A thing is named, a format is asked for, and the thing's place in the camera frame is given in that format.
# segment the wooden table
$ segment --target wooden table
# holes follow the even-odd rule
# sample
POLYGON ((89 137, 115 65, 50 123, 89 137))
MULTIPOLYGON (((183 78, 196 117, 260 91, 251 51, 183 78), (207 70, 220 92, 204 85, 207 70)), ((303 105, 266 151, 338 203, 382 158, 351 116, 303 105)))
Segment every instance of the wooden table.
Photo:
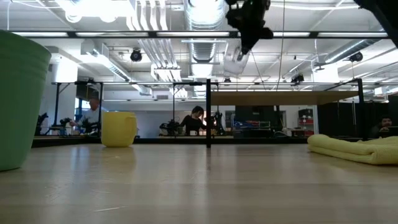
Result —
POLYGON ((398 223, 398 167, 300 145, 32 149, 0 173, 0 223, 398 223))

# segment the white shirt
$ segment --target white shirt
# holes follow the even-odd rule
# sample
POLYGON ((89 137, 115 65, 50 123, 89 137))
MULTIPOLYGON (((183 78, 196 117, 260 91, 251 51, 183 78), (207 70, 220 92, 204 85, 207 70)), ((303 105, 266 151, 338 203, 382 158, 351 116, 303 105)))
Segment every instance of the white shirt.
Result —
MULTIPOLYGON (((105 110, 101 111, 101 120, 104 117, 104 112, 105 112, 105 110)), ((89 123, 96 123, 96 122, 98 122, 98 116, 99 115, 100 115, 100 109, 99 108, 97 108, 97 110, 94 110, 94 111, 92 109, 89 109, 88 111, 86 111, 83 114, 83 116, 80 118, 80 120, 79 120, 79 122, 77 122, 77 124, 79 126, 81 126, 85 119, 87 119, 89 123)))

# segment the shelf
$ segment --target shelf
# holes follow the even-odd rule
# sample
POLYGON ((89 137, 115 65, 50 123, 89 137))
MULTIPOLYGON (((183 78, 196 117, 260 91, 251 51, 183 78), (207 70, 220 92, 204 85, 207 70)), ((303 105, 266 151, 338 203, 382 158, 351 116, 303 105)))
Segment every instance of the shelf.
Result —
POLYGON ((226 106, 324 105, 357 95, 357 91, 213 92, 211 104, 226 106))

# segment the yellow towel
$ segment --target yellow towel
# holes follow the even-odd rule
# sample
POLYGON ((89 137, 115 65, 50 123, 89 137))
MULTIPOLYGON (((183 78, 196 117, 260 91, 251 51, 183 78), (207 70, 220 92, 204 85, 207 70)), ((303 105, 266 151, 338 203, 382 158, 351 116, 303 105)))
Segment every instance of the yellow towel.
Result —
POLYGON ((309 150, 367 164, 398 164, 398 137, 348 142, 317 134, 308 138, 309 150))

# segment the green bucket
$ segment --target green bucket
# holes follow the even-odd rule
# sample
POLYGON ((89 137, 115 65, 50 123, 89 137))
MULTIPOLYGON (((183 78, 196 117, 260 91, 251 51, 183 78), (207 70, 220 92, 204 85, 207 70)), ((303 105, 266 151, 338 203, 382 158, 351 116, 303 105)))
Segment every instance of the green bucket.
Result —
POLYGON ((0 171, 19 168, 30 151, 50 59, 40 44, 0 30, 0 171))

